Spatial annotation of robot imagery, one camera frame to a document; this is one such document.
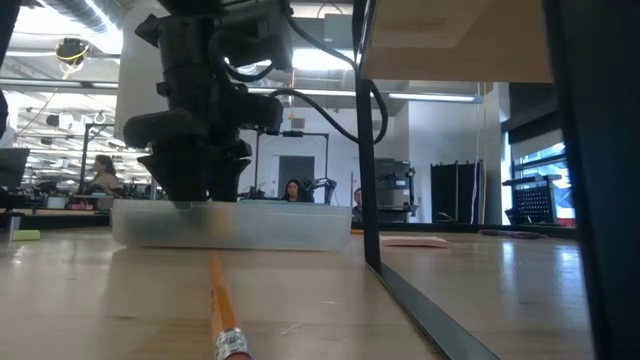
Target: doorway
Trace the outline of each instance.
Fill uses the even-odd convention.
[[[302,183],[305,180],[315,179],[315,157],[313,156],[280,156],[278,166],[278,197],[283,197],[285,186],[291,179]]]

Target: person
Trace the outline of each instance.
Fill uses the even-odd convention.
[[[291,179],[287,181],[287,186],[284,189],[282,200],[287,200],[288,202],[309,202],[304,196],[304,190],[302,189],[300,181]]]
[[[116,169],[111,158],[107,155],[97,155],[93,170],[96,177],[91,181],[91,188],[104,191],[107,195],[115,195],[115,191],[120,189],[120,181],[116,177]]]
[[[362,190],[360,188],[353,192],[353,201],[356,202],[356,206],[351,209],[351,221],[362,222]]]

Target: metal rack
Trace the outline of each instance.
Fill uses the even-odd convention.
[[[560,179],[560,175],[529,176],[502,183],[512,187],[513,208],[506,211],[511,225],[555,224],[553,182]]]

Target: computer monitor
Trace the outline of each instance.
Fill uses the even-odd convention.
[[[29,151],[23,148],[0,149],[0,186],[20,187]]]

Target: clear plastic container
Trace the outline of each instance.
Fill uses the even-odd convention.
[[[114,239],[126,246],[340,251],[351,209],[280,201],[116,200]]]

